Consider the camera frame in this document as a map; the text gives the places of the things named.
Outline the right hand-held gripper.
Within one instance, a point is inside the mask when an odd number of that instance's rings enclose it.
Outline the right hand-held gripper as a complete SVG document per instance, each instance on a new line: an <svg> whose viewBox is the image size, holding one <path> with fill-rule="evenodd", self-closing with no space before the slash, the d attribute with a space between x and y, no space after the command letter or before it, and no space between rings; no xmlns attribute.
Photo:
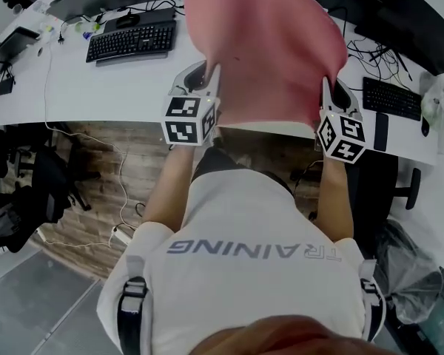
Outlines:
<svg viewBox="0 0 444 355"><path fill-rule="evenodd" d="M366 137L358 100L340 79L334 86L327 76L322 79L317 138L324 155L344 163L355 163L365 151Z"/></svg>

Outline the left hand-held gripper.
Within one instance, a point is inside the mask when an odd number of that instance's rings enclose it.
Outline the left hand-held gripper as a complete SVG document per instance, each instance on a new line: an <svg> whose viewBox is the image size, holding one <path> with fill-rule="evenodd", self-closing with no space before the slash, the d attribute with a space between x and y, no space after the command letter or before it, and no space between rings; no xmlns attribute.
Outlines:
<svg viewBox="0 0 444 355"><path fill-rule="evenodd" d="M221 65L207 72L199 61L181 71L162 108L161 127L169 145L201 146L218 119Z"/></svg>

